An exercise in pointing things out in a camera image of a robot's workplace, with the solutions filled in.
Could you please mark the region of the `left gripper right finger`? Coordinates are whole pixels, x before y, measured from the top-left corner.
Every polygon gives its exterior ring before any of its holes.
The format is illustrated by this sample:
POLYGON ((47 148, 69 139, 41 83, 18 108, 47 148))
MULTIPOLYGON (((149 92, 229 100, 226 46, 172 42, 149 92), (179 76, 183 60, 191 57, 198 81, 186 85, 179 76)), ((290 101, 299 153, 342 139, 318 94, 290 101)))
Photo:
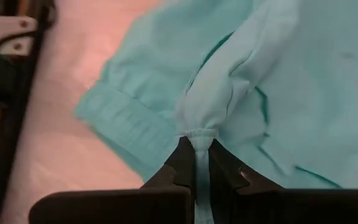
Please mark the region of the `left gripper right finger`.
POLYGON ((286 189, 217 140, 208 152, 215 224, 358 224, 358 190, 286 189))

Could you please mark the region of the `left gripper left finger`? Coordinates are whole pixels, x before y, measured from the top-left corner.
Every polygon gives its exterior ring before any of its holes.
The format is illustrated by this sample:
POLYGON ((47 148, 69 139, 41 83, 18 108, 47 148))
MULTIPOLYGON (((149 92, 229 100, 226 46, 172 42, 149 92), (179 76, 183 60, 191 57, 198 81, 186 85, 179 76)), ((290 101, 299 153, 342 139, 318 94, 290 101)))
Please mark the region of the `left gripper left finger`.
POLYGON ((36 202, 30 224, 194 224, 195 150, 186 137, 139 189, 57 192, 36 202))

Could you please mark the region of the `teal garment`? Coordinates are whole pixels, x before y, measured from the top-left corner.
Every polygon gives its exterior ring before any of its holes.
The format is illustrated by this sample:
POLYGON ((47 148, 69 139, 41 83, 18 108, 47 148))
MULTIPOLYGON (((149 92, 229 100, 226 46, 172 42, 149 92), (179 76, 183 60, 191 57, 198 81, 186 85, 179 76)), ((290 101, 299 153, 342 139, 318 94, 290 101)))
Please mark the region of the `teal garment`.
POLYGON ((215 224, 213 139, 284 187, 358 188, 358 0, 167 0, 76 115, 144 180, 188 137, 196 224, 215 224))

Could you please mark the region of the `black aluminium frame rail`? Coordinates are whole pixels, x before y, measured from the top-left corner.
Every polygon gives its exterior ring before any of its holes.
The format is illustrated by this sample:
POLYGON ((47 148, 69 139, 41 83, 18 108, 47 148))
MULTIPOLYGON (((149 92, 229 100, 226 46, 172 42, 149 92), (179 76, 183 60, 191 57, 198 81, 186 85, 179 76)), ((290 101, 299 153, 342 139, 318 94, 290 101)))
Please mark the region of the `black aluminium frame rail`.
POLYGON ((0 16, 27 16, 38 22, 36 31, 0 39, 0 46, 19 37, 33 40, 28 55, 0 54, 0 214, 44 37, 56 22, 57 15, 55 0, 0 0, 0 16))

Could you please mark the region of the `grey metal corner bracket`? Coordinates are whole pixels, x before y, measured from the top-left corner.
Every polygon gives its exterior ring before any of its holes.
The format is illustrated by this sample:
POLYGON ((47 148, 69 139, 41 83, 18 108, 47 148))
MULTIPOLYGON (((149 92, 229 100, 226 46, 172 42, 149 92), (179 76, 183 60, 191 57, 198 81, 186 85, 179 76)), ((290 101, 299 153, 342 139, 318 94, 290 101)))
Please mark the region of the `grey metal corner bracket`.
MULTIPOLYGON (((36 31, 38 22, 27 16, 0 16, 0 39, 23 32, 36 31)), ((0 46, 1 55, 25 56, 30 52, 33 40, 31 37, 19 37, 8 40, 0 46)))

